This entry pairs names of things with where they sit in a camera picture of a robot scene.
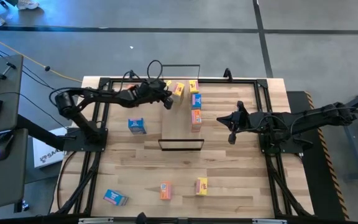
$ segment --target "computer mouse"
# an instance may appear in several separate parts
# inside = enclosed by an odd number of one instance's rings
[[[13,138],[13,131],[9,131],[0,136],[0,161],[5,160],[11,153]]]

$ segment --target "floor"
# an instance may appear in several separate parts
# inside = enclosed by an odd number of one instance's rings
[[[40,3],[34,11],[0,6],[0,15],[12,30],[63,27],[61,32],[0,31],[0,41],[69,77],[122,75],[130,69],[144,74],[147,64],[159,59],[164,64],[200,64],[201,77],[220,77],[229,67],[235,77],[284,78],[287,90],[310,92],[315,106],[345,103],[358,94],[357,0]],[[261,17],[255,16],[258,9]],[[1,44],[0,49],[14,54]],[[80,85],[45,72],[30,60],[25,64],[54,88]],[[164,75],[194,76],[197,71],[172,68]],[[46,103],[48,88],[23,76],[21,93],[69,124]],[[58,127],[24,100],[19,112],[43,128]],[[323,132],[349,216],[358,221],[358,180],[345,178],[357,171],[354,155],[342,128],[324,127]],[[12,206],[2,207],[0,218],[46,214],[55,183],[56,179],[47,179],[26,185],[25,199],[32,209],[14,215]]]

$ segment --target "wooden table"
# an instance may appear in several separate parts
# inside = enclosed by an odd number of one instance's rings
[[[97,88],[100,77],[84,77],[83,87]],[[283,79],[267,79],[273,111],[290,111]],[[258,137],[253,133],[237,135],[235,145],[227,142],[227,127],[216,121],[236,110],[236,102],[244,102],[248,112],[257,111],[254,88],[249,84],[200,84],[202,94],[201,151],[162,152],[157,140],[162,137],[162,103],[144,104],[127,109],[110,105],[107,127],[109,137],[102,154],[93,200],[92,216],[203,218],[272,218],[273,208],[264,156]],[[89,120],[93,105],[83,111]],[[147,135],[133,136],[127,128],[128,118],[143,117]],[[84,153],[73,156],[63,173],[60,187],[61,204],[78,185]],[[283,154],[288,188],[313,213],[306,176],[301,160]],[[208,195],[195,196],[197,177],[208,178]],[[159,199],[161,181],[173,187],[171,201]],[[116,207],[103,200],[107,189],[119,190],[130,199],[126,206]],[[85,189],[82,209],[88,188]],[[280,208],[284,211],[282,193],[278,190]],[[56,193],[51,212],[57,210]]]

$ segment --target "product box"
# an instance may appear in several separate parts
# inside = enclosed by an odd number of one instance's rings
[[[161,200],[171,200],[172,186],[169,181],[164,181],[161,183],[160,188],[160,199]]]
[[[113,205],[123,206],[127,203],[128,197],[123,195],[117,190],[107,190],[104,194],[104,198],[106,201],[112,203]]]
[[[190,93],[199,93],[198,80],[189,80]]]
[[[183,95],[185,94],[185,84],[177,83],[172,90],[171,98],[175,103],[181,103]]]
[[[196,183],[196,195],[206,195],[208,188],[208,179],[205,177],[198,177]]]
[[[191,96],[191,109],[201,110],[201,94],[195,93]]]
[[[201,130],[201,110],[191,111],[191,132],[199,132]]]
[[[132,134],[146,134],[146,127],[143,118],[128,119],[128,128]]]

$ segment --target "yellow black hazard stripe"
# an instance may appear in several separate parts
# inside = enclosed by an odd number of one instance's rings
[[[305,93],[306,93],[306,95],[308,97],[310,108],[314,109],[313,100],[311,99],[310,93],[308,93],[308,92],[305,92]],[[321,141],[321,145],[323,147],[323,150],[324,150],[324,153],[325,153],[325,156],[326,156],[327,165],[329,167],[329,171],[331,173],[331,177],[332,177],[333,182],[334,182],[334,187],[335,187],[335,190],[336,190],[336,194],[338,195],[338,200],[339,200],[339,203],[341,204],[341,207],[342,207],[342,212],[344,214],[345,220],[349,220],[349,215],[347,214],[347,209],[346,209],[346,206],[345,206],[345,200],[343,198],[341,188],[340,188],[339,183],[338,183],[338,179],[336,178],[333,162],[331,161],[331,157],[329,156],[329,153],[328,153],[327,144],[326,144],[326,141],[325,141],[324,136],[323,136],[323,131],[321,130],[321,128],[318,128],[317,131],[318,131],[318,135],[319,135],[319,138],[320,138],[320,141]]]

